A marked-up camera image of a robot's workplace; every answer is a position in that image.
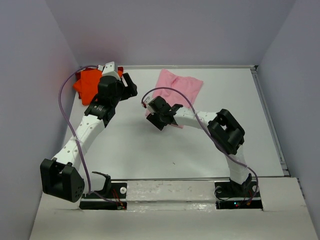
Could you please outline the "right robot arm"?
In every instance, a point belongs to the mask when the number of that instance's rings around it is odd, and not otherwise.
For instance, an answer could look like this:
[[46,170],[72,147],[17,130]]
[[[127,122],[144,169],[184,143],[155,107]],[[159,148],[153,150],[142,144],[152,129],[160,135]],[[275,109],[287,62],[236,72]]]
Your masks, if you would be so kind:
[[217,149],[225,155],[231,192],[235,196],[242,196],[248,191],[252,174],[243,153],[245,131],[228,110],[205,112],[181,104],[171,106],[161,96],[153,99],[147,97],[142,105],[149,112],[146,119],[159,130],[167,125],[204,130]]

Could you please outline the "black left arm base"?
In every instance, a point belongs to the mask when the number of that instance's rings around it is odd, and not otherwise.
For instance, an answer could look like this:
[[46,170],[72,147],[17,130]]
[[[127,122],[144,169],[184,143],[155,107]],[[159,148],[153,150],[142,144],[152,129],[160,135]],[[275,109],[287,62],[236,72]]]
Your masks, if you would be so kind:
[[102,177],[103,187],[100,190],[94,190],[91,194],[83,194],[79,208],[81,210],[126,210],[128,183],[113,181],[110,175],[102,172],[93,171],[92,174],[94,177]]

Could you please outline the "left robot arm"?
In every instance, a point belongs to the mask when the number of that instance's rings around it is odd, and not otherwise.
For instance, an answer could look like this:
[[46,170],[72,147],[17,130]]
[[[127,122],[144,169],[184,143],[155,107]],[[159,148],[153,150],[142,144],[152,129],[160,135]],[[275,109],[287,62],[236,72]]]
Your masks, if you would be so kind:
[[45,194],[77,202],[83,194],[97,194],[104,198],[110,194],[111,178],[102,174],[103,180],[94,186],[85,163],[85,154],[97,136],[107,127],[116,113],[119,102],[135,97],[137,85],[128,73],[116,77],[103,75],[77,129],[71,128],[72,137],[52,158],[40,164],[42,190]]

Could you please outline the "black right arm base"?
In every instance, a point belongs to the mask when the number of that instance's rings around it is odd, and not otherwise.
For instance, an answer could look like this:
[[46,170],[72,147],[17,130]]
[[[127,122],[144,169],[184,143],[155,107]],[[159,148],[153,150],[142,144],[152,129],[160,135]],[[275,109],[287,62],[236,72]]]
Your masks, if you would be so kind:
[[214,183],[215,206],[217,210],[263,209],[257,181],[251,174],[243,184],[231,179]]

